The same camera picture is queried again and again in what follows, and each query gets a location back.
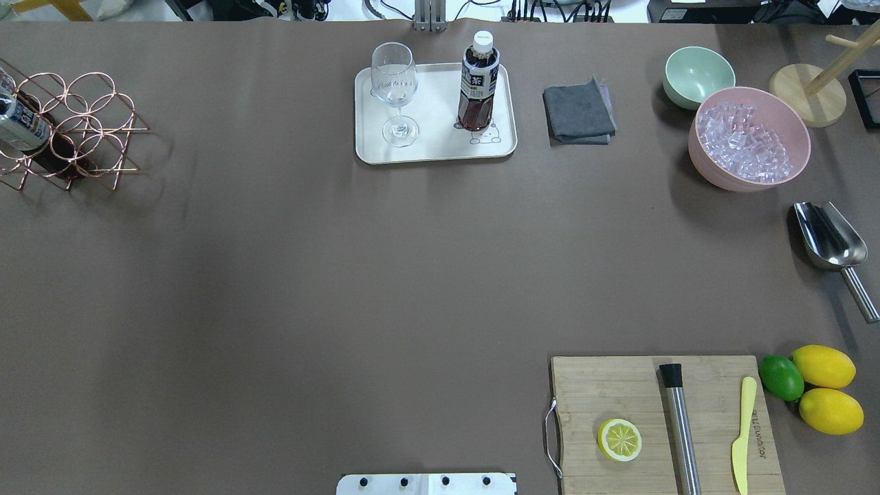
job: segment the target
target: glass base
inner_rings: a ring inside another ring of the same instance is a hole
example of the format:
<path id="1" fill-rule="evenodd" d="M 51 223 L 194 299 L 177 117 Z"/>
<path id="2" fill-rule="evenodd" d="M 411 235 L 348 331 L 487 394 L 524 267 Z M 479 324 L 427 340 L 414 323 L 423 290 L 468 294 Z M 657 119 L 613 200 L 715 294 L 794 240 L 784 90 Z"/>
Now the glass base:
<path id="1" fill-rule="evenodd" d="M 403 148 L 415 142 L 419 136 L 419 124 L 404 115 L 395 116 L 385 123 L 382 136 L 391 146 Z"/>

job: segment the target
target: scoop handle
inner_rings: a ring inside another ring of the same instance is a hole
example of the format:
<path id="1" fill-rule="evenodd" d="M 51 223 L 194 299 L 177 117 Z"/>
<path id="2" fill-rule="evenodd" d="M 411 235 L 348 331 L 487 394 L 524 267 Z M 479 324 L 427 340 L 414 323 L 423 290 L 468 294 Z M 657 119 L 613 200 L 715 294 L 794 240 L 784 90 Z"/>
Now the scoop handle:
<path id="1" fill-rule="evenodd" d="M 874 303 L 871 302 L 871 297 L 868 295 L 868 292 L 865 291 L 862 281 L 859 280 L 859 276 L 855 274 L 855 269 L 851 266 L 847 266 L 840 272 L 840 274 L 843 276 L 843 279 L 847 281 L 847 287 L 849 287 L 850 293 L 853 294 L 855 304 L 857 304 L 859 310 L 862 311 L 862 316 L 865 317 L 865 322 L 877 323 L 880 321 L 880 314 L 877 313 Z"/>

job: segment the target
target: wooden cutting board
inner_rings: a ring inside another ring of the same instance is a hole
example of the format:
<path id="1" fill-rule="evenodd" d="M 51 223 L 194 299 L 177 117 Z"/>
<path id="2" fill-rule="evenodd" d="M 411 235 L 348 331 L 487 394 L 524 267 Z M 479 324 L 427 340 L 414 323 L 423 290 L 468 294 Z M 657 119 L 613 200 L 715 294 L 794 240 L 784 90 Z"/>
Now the wooden cutting board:
<path id="1" fill-rule="evenodd" d="M 554 357 L 562 495 L 682 493 L 658 366 L 680 363 L 702 492 L 738 493 L 730 446 L 739 435 L 742 379 L 759 381 L 748 454 L 749 495 L 784 494 L 779 458 L 754 356 Z M 599 450 L 599 427 L 613 417 L 634 423 L 642 452 L 617 462 Z"/>

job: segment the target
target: ice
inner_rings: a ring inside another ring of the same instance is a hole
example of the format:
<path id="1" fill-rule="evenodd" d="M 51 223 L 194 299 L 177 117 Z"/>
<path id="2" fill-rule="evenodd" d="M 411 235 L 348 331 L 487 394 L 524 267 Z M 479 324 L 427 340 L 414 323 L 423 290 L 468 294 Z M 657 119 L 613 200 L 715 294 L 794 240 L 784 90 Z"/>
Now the ice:
<path id="1" fill-rule="evenodd" d="M 773 184 L 791 175 L 791 158 L 779 136 L 756 123 L 754 105 L 722 101 L 697 115 L 697 136 L 709 157 L 747 181 Z"/>

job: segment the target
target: metal scoop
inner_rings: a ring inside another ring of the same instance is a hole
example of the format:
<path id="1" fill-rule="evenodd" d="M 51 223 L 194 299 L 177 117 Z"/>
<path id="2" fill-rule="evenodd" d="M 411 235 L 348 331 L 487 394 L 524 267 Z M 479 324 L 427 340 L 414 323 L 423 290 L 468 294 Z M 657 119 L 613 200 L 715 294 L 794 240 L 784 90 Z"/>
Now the metal scoop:
<path id="1" fill-rule="evenodd" d="M 865 321 L 880 321 L 880 314 L 853 268 L 868 256 L 868 247 L 859 237 L 859 233 L 830 201 L 795 203 L 795 213 L 803 233 L 803 243 L 807 246 L 807 253 L 813 264 L 824 270 L 839 271 L 847 281 L 847 287 Z"/>

